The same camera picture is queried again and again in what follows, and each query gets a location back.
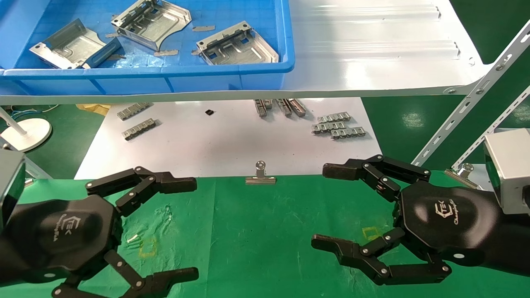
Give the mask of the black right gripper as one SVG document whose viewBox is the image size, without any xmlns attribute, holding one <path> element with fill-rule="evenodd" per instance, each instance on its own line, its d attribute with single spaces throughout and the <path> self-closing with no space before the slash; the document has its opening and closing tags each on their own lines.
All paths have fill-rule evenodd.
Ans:
<svg viewBox="0 0 530 298">
<path fill-rule="evenodd" d="M 462 266 L 502 265 L 502 210 L 492 192 L 432 185 L 427 183 L 429 170 L 384 155 L 326 163 L 323 176 L 361 180 L 388 202 L 399 200 L 399 228 L 365 245 L 320 234 L 311 239 L 314 249 L 333 253 L 341 266 L 359 269 L 376 285 L 441 283 L 452 273 L 443 260 Z M 411 185 L 401 191 L 393 179 Z M 400 244 L 425 263 L 386 265 L 378 259 Z"/>
</svg>

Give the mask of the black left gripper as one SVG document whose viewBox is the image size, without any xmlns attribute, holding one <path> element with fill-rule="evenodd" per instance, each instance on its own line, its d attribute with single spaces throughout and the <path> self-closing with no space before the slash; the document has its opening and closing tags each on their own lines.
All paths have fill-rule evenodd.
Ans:
<svg viewBox="0 0 530 298">
<path fill-rule="evenodd" d="M 170 172 L 130 168 L 86 184 L 81 200 L 53 199 L 21 204 L 8 220 L 8 285 L 66 279 L 53 298 L 102 298 L 78 289 L 81 279 L 94 277 L 107 264 L 127 283 L 122 298 L 166 298 L 171 288 L 199 278 L 196 267 L 140 275 L 117 251 L 122 219 L 155 194 L 196 191 L 196 178 L 175 178 Z M 116 207 L 103 197 L 128 192 Z"/>
</svg>

